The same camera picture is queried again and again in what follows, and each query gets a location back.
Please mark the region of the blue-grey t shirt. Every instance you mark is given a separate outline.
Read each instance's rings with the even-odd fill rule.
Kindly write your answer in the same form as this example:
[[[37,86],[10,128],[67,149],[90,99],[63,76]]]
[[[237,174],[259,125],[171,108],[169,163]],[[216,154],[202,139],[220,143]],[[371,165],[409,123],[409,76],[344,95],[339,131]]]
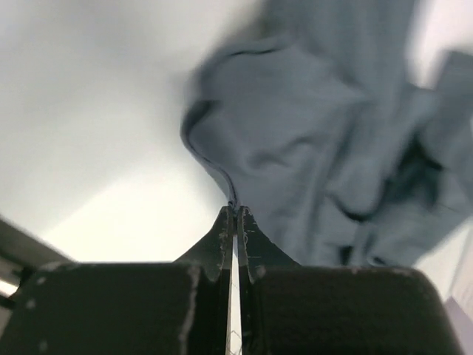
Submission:
[[[415,1],[268,1],[182,125],[234,206],[312,266],[410,266],[472,213],[472,57],[407,77]]]

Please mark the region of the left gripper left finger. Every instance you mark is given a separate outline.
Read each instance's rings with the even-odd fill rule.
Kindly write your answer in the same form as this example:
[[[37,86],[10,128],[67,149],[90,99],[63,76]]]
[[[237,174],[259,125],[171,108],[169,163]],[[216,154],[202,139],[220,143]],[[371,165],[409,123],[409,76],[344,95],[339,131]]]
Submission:
[[[225,354],[232,211],[173,263],[49,263],[21,285],[3,354]]]

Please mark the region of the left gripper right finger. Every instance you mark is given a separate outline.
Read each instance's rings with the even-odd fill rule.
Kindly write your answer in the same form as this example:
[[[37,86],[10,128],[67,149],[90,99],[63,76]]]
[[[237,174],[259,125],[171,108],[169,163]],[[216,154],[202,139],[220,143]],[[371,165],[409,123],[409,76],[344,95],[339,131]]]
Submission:
[[[412,268],[301,266],[236,216],[244,354],[461,354],[433,284]]]

